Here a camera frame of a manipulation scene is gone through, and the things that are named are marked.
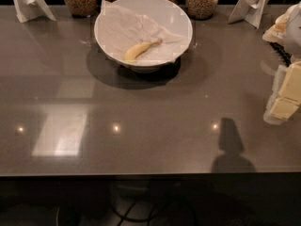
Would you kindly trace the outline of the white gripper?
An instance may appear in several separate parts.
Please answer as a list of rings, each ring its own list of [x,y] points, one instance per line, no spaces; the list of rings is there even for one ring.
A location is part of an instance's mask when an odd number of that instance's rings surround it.
[[[301,103],[301,62],[295,62],[289,68],[279,65],[263,114],[264,121],[281,125],[297,111],[298,103]]]

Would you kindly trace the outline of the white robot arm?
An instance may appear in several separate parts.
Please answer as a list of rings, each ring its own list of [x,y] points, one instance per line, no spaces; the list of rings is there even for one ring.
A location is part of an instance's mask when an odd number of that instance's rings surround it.
[[[287,121],[301,107],[301,2],[289,7],[262,38],[277,42],[291,54],[288,67],[279,65],[263,119],[274,125]]]

